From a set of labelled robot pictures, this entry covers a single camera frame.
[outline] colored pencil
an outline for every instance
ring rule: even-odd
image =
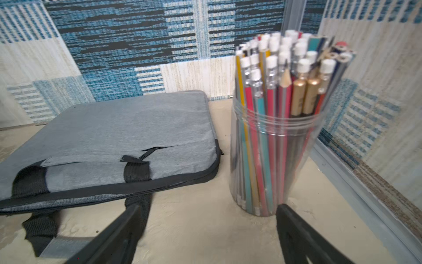
[[[275,125],[274,118],[277,115],[277,88],[278,88],[278,64],[277,56],[269,56],[266,60],[267,65],[267,76],[265,78],[265,83],[267,86],[267,97],[266,97],[266,115],[268,116],[268,127],[270,131],[267,131],[268,135],[268,155],[270,162],[270,171],[271,171],[271,187],[272,187],[272,200],[273,206],[268,205],[269,211],[274,212],[276,208],[274,205],[277,205],[277,180],[276,180],[276,136],[275,136]]]
[[[286,60],[285,69],[280,78],[280,86],[278,92],[278,109],[277,117],[287,119],[290,116],[290,100],[292,97],[292,79],[290,77],[289,63]],[[283,135],[286,131],[283,127],[285,122],[281,121],[281,129],[279,134]],[[286,171],[286,156],[287,156],[287,136],[279,136],[277,139],[277,188],[278,188],[278,204],[284,203],[284,175]]]
[[[245,88],[246,94],[246,104],[248,106],[248,110],[254,112],[254,98],[252,95],[252,87]],[[251,143],[252,143],[252,152],[255,161],[255,173],[256,179],[258,183],[258,191],[259,191],[259,198],[261,201],[261,213],[263,216],[268,215],[267,209],[267,202],[265,199],[265,187],[264,187],[264,178],[262,175],[262,165],[260,159],[260,152],[259,152],[259,142],[258,142],[258,134],[257,128],[253,122],[251,122],[250,126],[250,136],[251,136]]]
[[[237,66],[237,78],[239,85],[239,96],[242,106],[245,106],[245,95],[244,95],[244,73],[241,68],[241,58],[243,54],[239,53],[236,56],[236,66]],[[249,133],[246,125],[243,125],[243,129],[240,129],[241,140],[242,140],[242,156],[243,156],[243,171],[244,171],[244,189],[245,189],[245,201],[246,201],[246,210],[247,212],[252,213],[252,203],[254,207],[259,207],[258,191],[254,190],[253,182],[256,182],[254,175],[254,164],[250,158],[250,151],[247,147],[249,145]]]

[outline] pencil cup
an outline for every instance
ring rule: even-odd
[[[233,99],[230,191],[240,207],[253,215],[270,216],[287,201],[327,110],[277,118],[257,114]]]

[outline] gray laptop sleeve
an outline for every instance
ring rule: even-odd
[[[0,163],[0,213],[50,212],[206,182],[220,155],[202,91],[72,106]]]

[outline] blue striped pattern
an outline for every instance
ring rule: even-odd
[[[306,1],[305,12],[303,13],[300,30],[302,32],[317,34],[319,24],[322,20],[326,0]]]
[[[7,90],[34,123],[48,122],[72,105],[94,101],[82,76],[35,81]]]
[[[152,67],[234,54],[280,30],[284,1],[66,0],[45,2],[96,101],[163,92]]]
[[[58,38],[41,1],[11,1],[0,4],[0,42],[13,43],[46,38]]]
[[[400,19],[401,23],[406,23],[409,19],[410,13],[413,11],[417,3],[417,0],[410,0],[406,10],[404,11],[403,17]]]
[[[325,134],[322,133],[320,137],[329,134],[331,139],[335,138],[342,145],[336,146],[337,150],[346,148],[349,163],[351,157],[362,159],[376,139],[393,124],[400,110],[398,105],[358,89],[356,82],[344,79],[333,94],[324,125]]]
[[[315,24],[314,27],[311,27],[311,33],[317,32],[320,21],[320,16],[331,19],[351,19],[355,20],[358,17],[359,20],[363,20],[367,16],[367,20],[372,21],[376,20],[377,22],[384,21],[385,17],[388,17],[388,21],[395,21],[399,12],[405,8],[403,15],[399,18],[400,23],[409,22],[408,19],[411,13],[414,11],[418,0],[409,0],[407,6],[405,7],[404,0],[398,0],[395,2],[394,7],[390,8],[392,0],[386,0],[383,5],[381,5],[381,0],[327,0],[325,14],[322,14],[323,11],[315,10],[312,6],[315,6],[314,1],[307,1],[306,9],[304,14],[304,29],[308,29],[311,24]],[[412,21],[415,24],[418,24],[422,20],[422,10],[419,10],[419,13],[416,15],[415,19]]]
[[[45,102],[33,84],[9,87],[7,90],[34,123],[48,122],[56,117],[57,113]]]
[[[374,2],[373,2],[373,6],[372,6],[372,10],[370,11],[370,13],[369,13],[369,16],[368,16],[368,20],[372,20],[373,19],[373,17],[375,16],[375,12],[376,12],[376,10],[377,10],[377,8],[378,8],[378,6],[379,6],[379,2],[380,2],[381,0],[375,0]]]
[[[377,22],[381,22],[381,21],[384,20],[386,14],[387,14],[388,8],[391,5],[391,2],[392,2],[392,0],[386,0],[385,1],[384,6],[381,9],[381,13],[380,13],[380,15],[379,15],[379,17],[377,19]]]

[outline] desk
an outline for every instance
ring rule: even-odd
[[[230,177],[231,100],[210,102],[224,152],[215,179],[155,193],[145,235],[133,263],[283,263],[276,218],[256,217],[232,199]],[[0,131],[9,150],[16,149],[40,127]],[[288,204],[330,243],[357,264],[396,263],[346,200],[309,158]],[[59,235],[93,237],[124,211],[124,200],[63,210]],[[35,258],[24,240],[21,223],[29,214],[0,217],[0,262],[56,264]]]

